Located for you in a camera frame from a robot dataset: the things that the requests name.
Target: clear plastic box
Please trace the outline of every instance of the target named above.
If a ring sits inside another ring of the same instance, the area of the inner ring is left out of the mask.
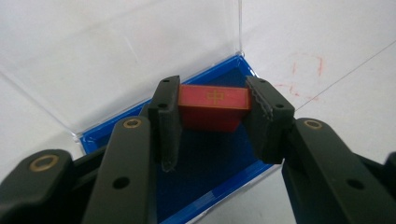
[[[24,0],[9,7],[1,16],[1,73],[87,153],[106,144],[118,119],[137,114],[165,77],[243,86],[244,76],[255,76],[242,56],[240,0]],[[158,205],[169,208],[159,211],[163,223],[192,220],[270,168],[252,156],[243,127],[184,132],[183,144],[195,147],[182,147],[179,170],[158,178]],[[213,167],[199,166],[203,155]],[[171,208],[167,193],[175,189],[184,196]]]

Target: blue tray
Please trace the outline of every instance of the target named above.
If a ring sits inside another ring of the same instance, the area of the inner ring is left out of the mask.
[[[242,56],[234,56],[185,83],[244,87],[246,76],[254,72]],[[115,123],[137,116],[146,103],[85,132],[80,141],[87,154],[105,146]],[[242,125],[234,133],[183,131],[176,170],[157,167],[158,221],[185,223],[270,167],[254,157]]]

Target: gold marking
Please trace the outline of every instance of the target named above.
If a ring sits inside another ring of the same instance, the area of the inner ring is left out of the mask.
[[[124,128],[137,128],[142,124],[140,119],[128,119],[123,122]]]
[[[49,163],[40,164],[41,161],[46,159],[50,159]],[[52,166],[54,166],[58,162],[58,160],[59,157],[56,155],[44,155],[32,161],[32,163],[30,163],[29,168],[33,172],[46,171],[50,169]]]
[[[224,100],[224,93],[213,90],[213,92],[206,93],[206,99],[213,100],[213,105],[217,105],[218,100]]]
[[[323,126],[321,125],[321,123],[312,120],[312,119],[308,119],[306,121],[304,121],[305,126],[307,126],[308,128],[311,128],[313,130],[319,130],[321,129]]]

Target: red stain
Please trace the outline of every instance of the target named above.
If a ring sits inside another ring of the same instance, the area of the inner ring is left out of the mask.
[[[289,85],[285,84],[275,84],[274,87],[288,87]]]
[[[315,96],[315,97],[308,96],[308,97],[305,97],[305,99],[308,99],[310,101],[318,101],[319,100],[319,98],[317,96]]]
[[[296,62],[294,62],[294,64],[293,64],[293,71],[292,71],[292,73],[295,75],[296,74]]]
[[[317,57],[319,60],[319,67],[318,67],[318,76],[320,77],[323,73],[323,59],[320,57]]]
[[[290,92],[290,94],[293,95],[293,96],[300,96],[300,93],[297,92],[297,91],[294,89],[294,85],[291,85],[291,86],[290,86],[289,92]]]

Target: red block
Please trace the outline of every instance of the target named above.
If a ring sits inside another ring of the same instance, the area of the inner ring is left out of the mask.
[[[180,85],[178,107],[186,129],[233,132],[250,110],[246,88]]]

